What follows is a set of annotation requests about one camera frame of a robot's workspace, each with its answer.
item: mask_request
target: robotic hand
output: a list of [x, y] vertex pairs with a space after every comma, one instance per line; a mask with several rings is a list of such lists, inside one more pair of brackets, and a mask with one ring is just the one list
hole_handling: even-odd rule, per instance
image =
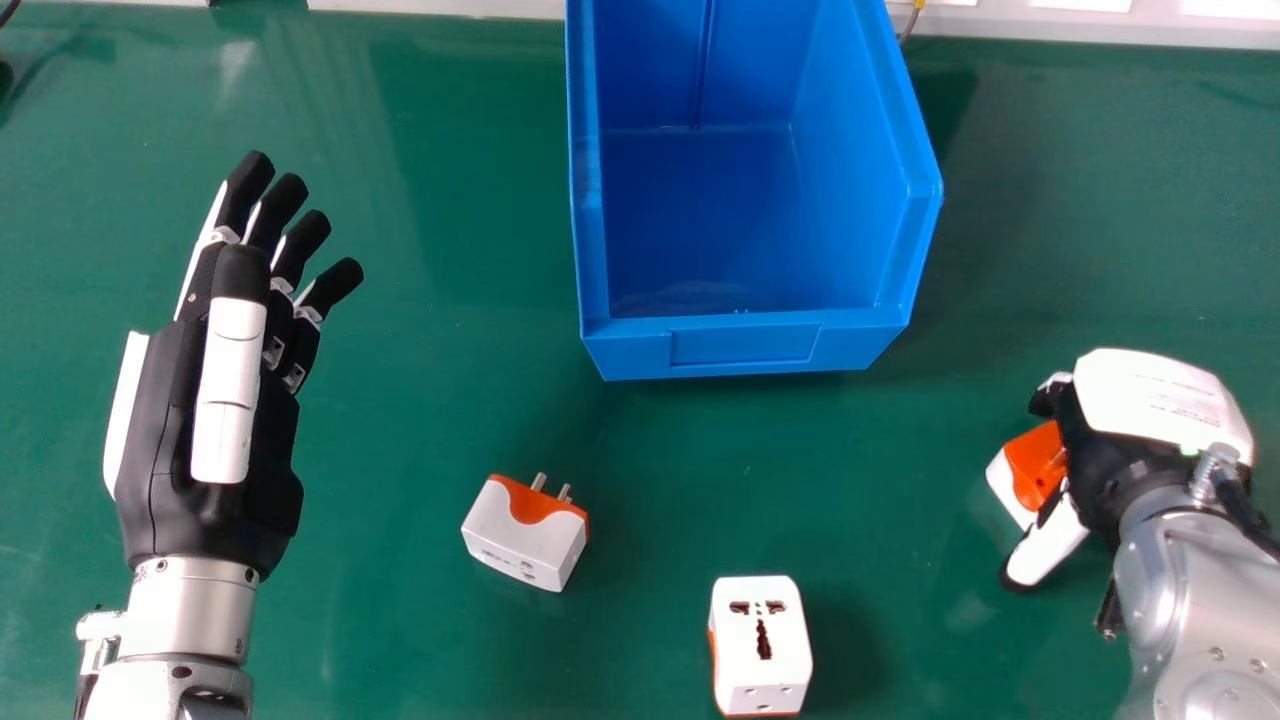
[[102, 477], [133, 587], [123, 612], [90, 612], [77, 720], [212, 720], [252, 714], [248, 657], [257, 585], [302, 512], [291, 468], [296, 395], [320, 325], [364, 279], [347, 258], [297, 293], [329, 236], [307, 188], [251, 152], [218, 191], [173, 322], [129, 333]]
[[1116, 717], [1280, 717], [1280, 544], [1249, 505], [1253, 437], [1212, 374], [1096, 350], [1030, 401], [1050, 420], [1007, 443], [987, 482], [1025, 530], [1006, 588], [1041, 583], [1089, 533], [1115, 555], [1094, 623], [1128, 632]]

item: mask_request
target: bin bottom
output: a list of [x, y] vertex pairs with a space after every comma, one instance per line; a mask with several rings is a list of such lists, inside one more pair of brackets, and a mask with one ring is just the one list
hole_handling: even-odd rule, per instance
[[602, 138], [614, 318], [838, 305], [787, 126]]

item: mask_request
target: power plug adapter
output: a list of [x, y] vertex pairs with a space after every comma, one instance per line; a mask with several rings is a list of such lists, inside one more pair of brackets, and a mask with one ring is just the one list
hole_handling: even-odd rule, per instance
[[485, 565], [522, 583], [561, 592], [586, 547], [586, 511], [573, 505], [570, 486], [552, 497], [543, 492], [547, 475], [525, 486], [489, 475], [466, 520], [462, 541]]
[[707, 620], [724, 717], [795, 715], [813, 675], [800, 588], [786, 575], [721, 578]]

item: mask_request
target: green tabletop surface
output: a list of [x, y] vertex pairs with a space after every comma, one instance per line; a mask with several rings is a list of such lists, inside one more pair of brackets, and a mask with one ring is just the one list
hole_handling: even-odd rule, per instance
[[[774, 573], [804, 593], [806, 717], [1106, 717], [1106, 553], [1006, 594], [983, 482], [1096, 346], [1217, 372], [1280, 511], [1280, 55], [913, 40], [947, 199], [904, 336], [865, 373], [605, 384], [562, 32], [250, 1], [29, 3], [0, 29], [0, 717], [68, 716], [74, 623], [127, 597], [101, 480], [124, 336], [168, 319], [250, 149], [367, 274], [301, 396], [255, 717], [718, 717], [712, 583]], [[591, 518], [563, 594], [458, 533], [489, 473], [539, 470]]]

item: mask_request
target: blue bin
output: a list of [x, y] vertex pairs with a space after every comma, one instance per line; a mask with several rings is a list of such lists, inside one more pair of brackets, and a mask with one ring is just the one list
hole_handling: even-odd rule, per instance
[[608, 380], [867, 368], [942, 178], [882, 0], [568, 0], [582, 341]]

